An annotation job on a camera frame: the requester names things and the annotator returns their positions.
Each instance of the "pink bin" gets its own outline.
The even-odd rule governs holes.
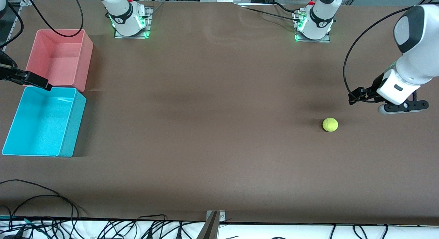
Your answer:
[[[72,35],[78,30],[57,30]],[[49,80],[53,86],[85,90],[93,42],[85,30],[74,37],[63,37],[52,30],[38,30],[26,70]]]

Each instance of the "electrical wire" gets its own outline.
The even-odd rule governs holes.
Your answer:
[[[188,222],[188,223],[183,224],[182,227],[185,226],[185,225],[190,225],[190,224],[194,224],[194,223],[201,223],[201,222]],[[180,225],[177,226],[177,227],[175,227],[175,228],[173,228],[173,229],[171,229],[171,230],[169,230],[167,233],[165,233],[163,236],[160,236],[158,239],[163,239],[163,238],[164,238],[165,236],[167,236],[169,233],[171,233],[172,231],[174,231],[174,230],[176,230],[176,229],[178,229],[178,228],[180,228]]]
[[[294,10],[291,10],[291,9],[287,9],[286,7],[284,7],[282,4],[280,4],[279,2],[273,2],[273,3],[271,3],[271,4],[273,4],[273,5],[278,5],[280,8],[282,8],[284,11],[287,11],[287,12],[289,12],[289,13],[294,13],[294,11],[295,10],[297,10],[297,9],[294,9]]]
[[[46,19],[44,18],[44,16],[41,14],[41,12],[39,11],[38,7],[35,5],[35,2],[33,2],[33,1],[32,1],[32,6],[35,8],[36,12],[39,14],[39,16],[40,16],[41,19],[44,21],[44,23],[46,23],[46,25],[47,25],[52,31],[54,31],[56,34],[58,34],[58,35],[60,35],[60,36],[63,36],[63,37],[74,37],[74,36],[80,34],[80,32],[81,32],[81,30],[83,29],[83,26],[84,26],[84,14],[83,14],[83,12],[82,12],[81,4],[80,4],[80,2],[79,2],[78,0],[76,0],[76,3],[78,4],[78,8],[80,9],[80,13],[81,13],[81,26],[80,26],[79,30],[78,30],[76,33],[72,34],[72,35],[64,35],[64,34],[62,34],[62,33],[59,33],[57,30],[55,30],[55,29],[49,24],[49,22],[47,22],[47,20],[46,20]]]
[[[251,10],[251,11],[255,11],[255,12],[259,12],[259,13],[263,13],[263,14],[272,15],[272,16],[275,16],[275,17],[283,18],[283,19],[289,19],[289,20],[292,20],[292,21],[300,21],[299,19],[293,19],[293,18],[290,18],[290,17],[282,16],[282,15],[272,14],[272,13],[260,11],[260,10],[257,10],[257,9],[253,9],[253,8],[246,8],[246,9]]]
[[[162,1],[162,2],[160,3],[160,5],[159,5],[156,9],[153,9],[153,10],[152,10],[152,13],[151,13],[150,15],[148,15],[148,16],[143,16],[143,19],[147,19],[147,18],[151,17],[156,11],[158,11],[158,9],[163,5],[163,3],[164,3],[164,1]]]
[[[181,227],[181,230],[183,231],[184,234],[188,236],[189,239],[192,239],[192,237],[184,230],[183,226]]]
[[[388,226],[388,225],[384,225],[384,226],[385,226],[385,230],[384,230],[384,234],[383,234],[383,236],[381,237],[381,239],[384,239],[385,236],[387,235],[387,231],[389,231],[389,226]]]
[[[8,61],[10,61],[12,64],[12,67],[14,67],[14,68],[17,67],[17,63],[10,56],[8,56],[6,53],[4,53],[2,50],[0,50],[0,55],[2,55],[4,58],[6,58]]]
[[[363,239],[363,238],[362,238],[361,236],[359,236],[358,233],[356,232],[356,230],[355,230],[355,227],[356,227],[356,226],[358,226],[358,227],[361,229],[361,231],[363,232],[363,234],[364,234],[364,239],[367,239],[366,232],[364,231],[363,227],[361,227],[361,225],[353,225],[353,226],[352,226],[352,229],[353,229],[355,235],[356,235],[359,239]]]
[[[334,224],[334,226],[332,227],[331,234],[329,235],[329,239],[332,239],[332,237],[334,236],[334,231],[335,231],[335,227],[336,227],[336,226],[337,226],[337,225]]]
[[[62,196],[59,192],[57,192],[57,191],[55,191],[55,190],[53,190],[53,189],[47,188],[47,187],[45,187],[45,186],[42,186],[42,185],[37,184],[37,183],[34,183],[34,182],[30,182],[30,181],[24,181],[24,180],[21,180],[21,179],[11,179],[11,180],[7,180],[7,181],[2,181],[2,182],[0,182],[0,185],[1,185],[1,184],[8,183],[8,182],[12,182],[12,181],[18,181],[18,182],[22,182],[22,183],[26,183],[26,184],[31,184],[31,185],[34,185],[34,186],[37,186],[37,187],[43,188],[43,189],[45,189],[45,190],[48,190],[48,191],[50,191],[50,192],[53,192],[53,193],[55,194],[55,195],[36,195],[36,196],[33,196],[33,197],[31,197],[31,198],[25,200],[24,202],[22,202],[21,204],[19,204],[19,205],[15,208],[14,212],[12,212],[12,214],[11,214],[12,216],[15,215],[15,213],[18,211],[18,209],[19,209],[21,206],[23,206],[24,204],[26,204],[26,203],[27,203],[28,201],[30,201],[30,200],[33,200],[33,199],[35,199],[35,198],[39,198],[39,197],[59,197],[59,198],[61,198],[62,200],[64,200],[65,202],[69,203],[70,206],[71,206],[72,231],[69,233],[69,238],[72,237],[73,231],[76,231],[76,233],[78,233],[78,231],[76,230],[76,227],[75,227],[75,226],[76,226],[76,223],[78,222],[78,219],[79,219],[80,213],[79,213],[78,206],[77,206],[75,203],[73,203],[71,200],[69,200],[68,198]],[[74,217],[73,217],[73,213],[74,213],[74,211],[76,211],[76,219],[74,219]]]
[[[23,29],[25,28],[25,26],[24,26],[24,24],[23,24],[22,17],[20,17],[20,14],[17,13],[17,11],[14,9],[14,7],[11,6],[10,4],[9,4],[8,6],[9,6],[9,8],[12,10],[12,12],[17,16],[17,18],[19,19],[19,22],[20,22],[20,31],[19,31],[15,36],[11,37],[11,39],[9,39],[8,41],[6,41],[4,44],[0,45],[0,49],[3,48],[3,47],[5,47],[6,45],[8,45],[10,42],[14,41],[16,38],[18,38],[18,37],[22,34]]]
[[[432,2],[432,3],[427,3],[427,4],[439,4],[439,2]],[[411,9],[412,7],[414,7],[414,6],[410,6],[410,7],[407,7],[407,8],[400,9],[400,10],[398,10],[398,11],[395,11],[395,12],[393,12],[393,13],[391,13],[391,14],[388,14],[388,15],[382,17],[382,18],[379,19],[377,22],[375,22],[375,23],[373,23],[371,26],[369,26],[366,30],[364,30],[364,31],[363,31],[363,32],[362,32],[362,33],[361,33],[361,34],[355,39],[355,41],[353,42],[353,44],[352,44],[351,47],[349,48],[348,53],[346,54],[346,57],[345,57],[345,61],[344,61],[344,63],[343,63],[343,81],[344,81],[344,83],[345,83],[346,89],[348,90],[349,94],[350,94],[352,97],[354,97],[357,101],[365,102],[365,103],[375,103],[375,101],[373,101],[373,100],[360,99],[359,97],[355,96],[355,95],[352,93],[352,91],[351,91],[351,89],[349,88],[349,86],[348,86],[348,82],[346,81],[346,64],[347,64],[347,62],[348,62],[348,58],[349,58],[349,55],[351,54],[352,49],[354,48],[354,46],[355,46],[355,44],[358,42],[358,40],[360,40],[361,37],[364,36],[364,34],[366,34],[366,33],[367,33],[370,29],[372,29],[374,26],[378,25],[378,24],[379,24],[380,22],[382,22],[383,20],[386,20],[387,18],[392,17],[392,16],[394,16],[395,14],[399,14],[399,13],[401,13],[401,12],[407,11],[407,10]]]

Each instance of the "power cord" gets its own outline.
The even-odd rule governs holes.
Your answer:
[[[175,237],[175,239],[182,239],[182,237],[181,237],[182,229],[183,229],[183,222],[180,222],[180,226],[178,227],[178,232],[177,232],[177,236]]]
[[[23,24],[22,17],[20,17],[20,14],[17,13],[17,11],[14,9],[14,7],[11,6],[10,4],[9,4],[8,6],[9,6],[9,8],[12,10],[12,12],[17,16],[17,18],[19,19],[19,22],[20,22],[20,31],[19,31],[15,36],[13,36],[11,39],[9,39],[8,41],[6,41],[4,44],[0,45],[0,49],[2,49],[3,47],[5,47],[6,45],[8,45],[10,42],[14,41],[16,38],[18,38],[18,37],[23,33],[23,30],[24,30],[24,28],[25,28],[25,26],[24,26],[24,24]]]
[[[357,234],[357,232],[356,232],[356,230],[355,230],[355,227],[356,227],[356,226],[358,226],[358,227],[361,229],[362,233],[364,234],[364,239],[367,239],[366,232],[364,231],[363,227],[361,227],[361,225],[353,225],[353,226],[352,226],[352,229],[353,229],[355,235],[356,235],[359,239],[363,239],[361,236],[359,236],[359,235]]]
[[[329,235],[329,239],[332,239],[332,237],[334,236],[334,231],[335,231],[335,227],[336,227],[336,226],[337,226],[337,225],[334,224],[334,226],[332,227],[331,234]]]
[[[36,12],[39,14],[39,16],[40,16],[41,19],[44,21],[44,23],[46,23],[46,25],[47,25],[52,31],[54,31],[56,34],[58,34],[58,35],[60,35],[60,36],[64,36],[64,37],[74,37],[74,36],[78,35],[78,34],[81,32],[81,30],[83,29],[83,26],[84,26],[84,14],[83,14],[83,12],[82,12],[81,4],[80,4],[80,2],[79,2],[78,0],[76,0],[76,3],[78,4],[78,8],[80,9],[80,13],[81,13],[81,26],[80,26],[79,30],[78,30],[76,33],[72,34],[72,35],[64,35],[64,34],[62,34],[62,33],[57,32],[57,30],[55,30],[55,29],[49,24],[49,22],[47,22],[47,20],[44,18],[44,16],[41,14],[41,12],[39,11],[38,7],[35,5],[35,2],[32,2],[32,6],[35,8]]]
[[[263,13],[263,14],[272,15],[272,16],[275,16],[275,17],[283,18],[283,19],[289,19],[289,20],[292,20],[292,21],[300,21],[299,19],[293,19],[291,17],[285,17],[285,16],[282,16],[282,15],[272,14],[272,13],[268,13],[268,12],[265,12],[265,11],[260,11],[260,10],[257,10],[257,9],[253,9],[253,8],[246,8],[246,9],[251,10],[251,11],[255,11],[255,12],[259,12],[259,13]]]
[[[381,239],[384,239],[385,236],[387,235],[387,231],[389,231],[389,226],[388,226],[388,225],[384,225],[384,226],[385,226],[385,230],[384,230],[384,234],[383,234],[383,236],[381,237]]]

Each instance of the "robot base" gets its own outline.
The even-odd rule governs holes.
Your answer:
[[[294,27],[295,31],[295,39],[296,42],[311,42],[311,43],[329,43],[331,42],[329,39],[329,34],[327,33],[322,39],[309,39],[303,35],[300,31],[297,30],[296,26]]]
[[[143,19],[145,23],[145,28],[141,29],[137,34],[134,34],[133,36],[123,36],[120,34],[116,29],[114,30],[114,38],[123,38],[123,39],[149,39],[149,33],[151,31],[151,23],[152,23],[152,12],[154,10],[154,7],[144,7],[144,11],[141,11],[139,16],[148,16],[147,18]]]
[[[292,13],[293,19],[300,19],[300,22],[295,21],[294,22],[294,33],[295,33],[295,39],[296,42],[310,42],[310,43],[329,43],[331,42],[329,39],[329,33],[326,33],[326,35],[321,39],[309,39],[301,33],[301,31],[298,30],[298,27],[300,24],[304,21],[305,16],[305,8],[301,8],[300,10],[296,10],[294,13]]]

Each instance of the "green led light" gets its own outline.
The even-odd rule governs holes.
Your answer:
[[[142,18],[136,17],[136,20],[138,22],[139,27],[143,27],[143,25],[145,25],[145,22],[143,21]]]
[[[111,20],[111,25],[113,26],[113,28],[115,28],[115,29],[116,29],[116,27],[114,26],[114,22],[113,22],[113,19],[111,19],[111,18],[110,18],[110,20]]]

